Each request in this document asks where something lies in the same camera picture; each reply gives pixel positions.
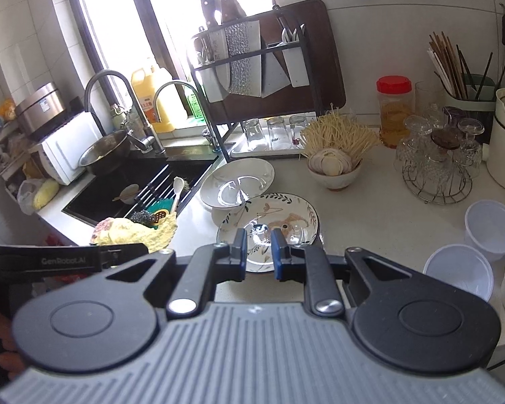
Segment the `stainless steel bowl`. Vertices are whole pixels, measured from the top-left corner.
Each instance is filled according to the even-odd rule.
[[[127,130],[109,133],[96,141],[78,160],[79,167],[86,167],[95,176],[108,174],[124,162],[129,154],[131,143]]]

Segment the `person's hand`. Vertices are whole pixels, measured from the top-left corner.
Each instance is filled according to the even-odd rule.
[[[7,371],[7,376],[13,380],[24,369],[26,369],[20,355],[16,350],[15,342],[11,336],[11,321],[0,313],[0,339],[2,339],[2,346],[6,350],[0,354],[0,367]]]

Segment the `white ceramic plate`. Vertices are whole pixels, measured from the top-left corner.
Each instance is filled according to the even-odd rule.
[[[200,187],[200,198],[212,208],[237,208],[265,193],[275,179],[273,166],[263,159],[248,158],[223,165]]]
[[[270,272],[271,230],[280,228],[288,244],[312,243],[318,233],[318,214],[305,199],[286,193],[267,193],[243,203],[219,226],[217,241],[232,243],[238,228],[247,231],[248,272]]]

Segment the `red lid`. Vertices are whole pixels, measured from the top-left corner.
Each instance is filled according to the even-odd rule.
[[[404,76],[383,76],[376,82],[382,94],[406,94],[411,92],[411,80]]]

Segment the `bowl of food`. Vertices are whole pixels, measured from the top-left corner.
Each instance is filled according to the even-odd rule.
[[[378,133],[356,118],[331,110],[301,132],[307,169],[328,190],[340,191],[356,180],[363,156],[380,144]]]
[[[348,173],[338,174],[335,176],[328,176],[326,174],[316,173],[310,166],[308,166],[308,172],[311,174],[313,179],[326,187],[331,191],[340,191],[345,189],[348,185],[350,185],[353,181],[357,179],[359,176],[359,172],[361,171],[362,162],[359,161],[356,168],[349,171]]]

